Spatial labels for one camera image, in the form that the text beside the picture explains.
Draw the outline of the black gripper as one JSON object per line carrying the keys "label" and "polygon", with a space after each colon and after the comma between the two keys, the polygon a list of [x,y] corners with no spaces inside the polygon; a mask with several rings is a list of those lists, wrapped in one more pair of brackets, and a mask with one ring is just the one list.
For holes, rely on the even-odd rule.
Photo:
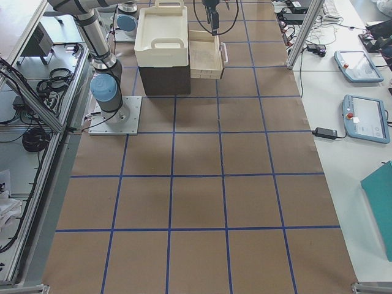
{"label": "black gripper", "polygon": [[205,7],[209,7],[209,21],[211,25],[211,34],[217,35],[219,29],[219,14],[216,10],[216,6],[219,4],[219,0],[202,0],[202,4]]}

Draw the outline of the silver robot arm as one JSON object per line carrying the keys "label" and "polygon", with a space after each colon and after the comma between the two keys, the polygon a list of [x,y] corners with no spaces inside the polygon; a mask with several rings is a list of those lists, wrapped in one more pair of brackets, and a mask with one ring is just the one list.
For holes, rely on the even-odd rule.
{"label": "silver robot arm", "polygon": [[91,80],[90,91],[101,109],[104,123],[115,126],[129,120],[130,109],[121,93],[123,67],[99,24],[97,9],[113,5],[134,7],[135,1],[49,1],[54,11],[72,16],[92,56],[97,75]]}

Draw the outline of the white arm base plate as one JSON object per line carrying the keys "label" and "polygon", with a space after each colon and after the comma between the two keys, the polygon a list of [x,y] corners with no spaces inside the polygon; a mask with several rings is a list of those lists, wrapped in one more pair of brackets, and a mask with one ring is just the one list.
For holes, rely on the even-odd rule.
{"label": "white arm base plate", "polygon": [[92,127],[88,129],[90,135],[138,134],[142,96],[123,96],[122,100],[123,105],[117,114],[106,121],[111,114],[102,113],[98,102],[92,98],[94,112],[99,112],[99,114],[91,118]]}

